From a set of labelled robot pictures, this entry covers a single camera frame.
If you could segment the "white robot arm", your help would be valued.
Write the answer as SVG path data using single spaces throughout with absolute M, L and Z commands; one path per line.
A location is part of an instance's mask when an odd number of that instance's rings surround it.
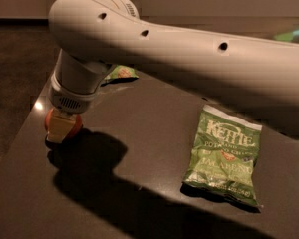
M 153 24 L 130 0 L 56 0 L 49 98 L 85 112 L 116 65 L 207 96 L 299 139 L 299 44 Z

